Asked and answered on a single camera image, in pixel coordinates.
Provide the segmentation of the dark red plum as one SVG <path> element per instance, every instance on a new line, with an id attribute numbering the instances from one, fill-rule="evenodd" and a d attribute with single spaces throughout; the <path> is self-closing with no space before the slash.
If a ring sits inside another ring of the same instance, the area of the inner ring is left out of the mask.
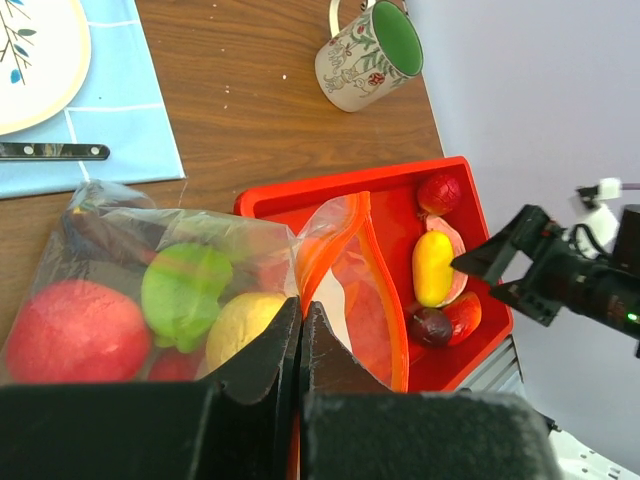
<path id="1" fill-rule="evenodd" d="M 152 207 L 150 200 L 105 200 L 100 205 L 83 200 L 62 214 L 61 223 L 76 253 L 122 265 L 148 265 L 166 227 L 130 216 L 130 210 Z"/>
<path id="2" fill-rule="evenodd" d="M 448 317 L 435 308 L 422 308 L 408 321 L 408 334 L 423 347 L 441 348 L 448 345 L 453 327 Z"/>

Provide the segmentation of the red chili pepper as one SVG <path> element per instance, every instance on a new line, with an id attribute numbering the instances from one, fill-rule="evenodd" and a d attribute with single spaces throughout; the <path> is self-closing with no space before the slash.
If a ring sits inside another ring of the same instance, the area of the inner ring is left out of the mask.
<path id="1" fill-rule="evenodd" d="M 202 357 L 202 351 L 182 353 L 176 349 L 165 350 L 153 362 L 147 380 L 154 382 L 194 380 Z"/>

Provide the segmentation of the clear zip top bag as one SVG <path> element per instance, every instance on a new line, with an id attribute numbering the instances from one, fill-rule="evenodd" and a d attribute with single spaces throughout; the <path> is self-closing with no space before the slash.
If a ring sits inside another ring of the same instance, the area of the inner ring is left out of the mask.
<path id="1" fill-rule="evenodd" d="M 282 223 L 160 209 L 82 185 L 52 229 L 1 350 L 5 384 L 196 380 L 263 333 L 284 302 L 326 311 L 379 382 L 408 386 L 402 308 L 367 191 Z"/>

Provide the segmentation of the yellow apple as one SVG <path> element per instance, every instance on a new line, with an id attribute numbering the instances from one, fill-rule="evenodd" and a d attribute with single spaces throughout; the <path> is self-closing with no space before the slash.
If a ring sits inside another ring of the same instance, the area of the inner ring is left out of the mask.
<path id="1" fill-rule="evenodd" d="M 209 330 L 205 358 L 213 372 L 269 326 L 287 297 L 279 293 L 244 293 L 233 298 L 220 311 Z"/>

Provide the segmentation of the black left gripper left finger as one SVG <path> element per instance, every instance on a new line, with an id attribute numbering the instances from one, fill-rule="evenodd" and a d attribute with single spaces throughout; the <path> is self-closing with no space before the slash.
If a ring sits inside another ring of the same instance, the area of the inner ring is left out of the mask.
<path id="1" fill-rule="evenodd" d="M 283 479 L 301 333 L 297 298 L 197 381 L 1 391 L 5 479 Z"/>

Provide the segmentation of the red apple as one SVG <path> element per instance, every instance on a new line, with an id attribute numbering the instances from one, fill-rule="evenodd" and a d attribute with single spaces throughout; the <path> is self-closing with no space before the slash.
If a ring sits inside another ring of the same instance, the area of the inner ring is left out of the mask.
<path id="1" fill-rule="evenodd" d="M 5 346 L 15 383 L 120 382 L 134 379 L 151 334 L 128 296 L 87 280 L 63 280 L 30 298 Z"/>

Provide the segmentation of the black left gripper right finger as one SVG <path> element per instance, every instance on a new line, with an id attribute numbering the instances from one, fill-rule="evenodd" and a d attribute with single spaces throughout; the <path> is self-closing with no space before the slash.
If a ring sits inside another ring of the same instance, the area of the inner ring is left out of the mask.
<path id="1" fill-rule="evenodd" d="M 522 398 L 395 393 L 341 344 L 319 302 L 301 346 L 301 478 L 559 478 L 547 423 Z"/>

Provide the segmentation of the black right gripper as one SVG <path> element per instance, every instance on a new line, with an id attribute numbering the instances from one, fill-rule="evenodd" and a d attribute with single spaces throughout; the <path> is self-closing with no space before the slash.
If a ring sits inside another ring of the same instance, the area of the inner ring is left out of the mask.
<path id="1" fill-rule="evenodd" d="M 490 295 L 543 326 L 566 308 L 639 339 L 639 206 L 628 204 L 614 250 L 594 259 L 577 249 L 577 224 L 565 230 L 539 206 L 526 205 L 497 234 L 456 256 L 451 267 L 491 285 Z"/>

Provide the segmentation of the yellow lemon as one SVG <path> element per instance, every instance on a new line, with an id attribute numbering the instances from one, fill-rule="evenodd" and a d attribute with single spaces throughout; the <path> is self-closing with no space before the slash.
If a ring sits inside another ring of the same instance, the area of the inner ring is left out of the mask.
<path id="1" fill-rule="evenodd" d="M 428 231 L 417 241 L 412 275 L 415 298 L 422 306 L 437 307 L 448 296 L 454 279 L 453 258 L 453 245 L 445 233 Z"/>

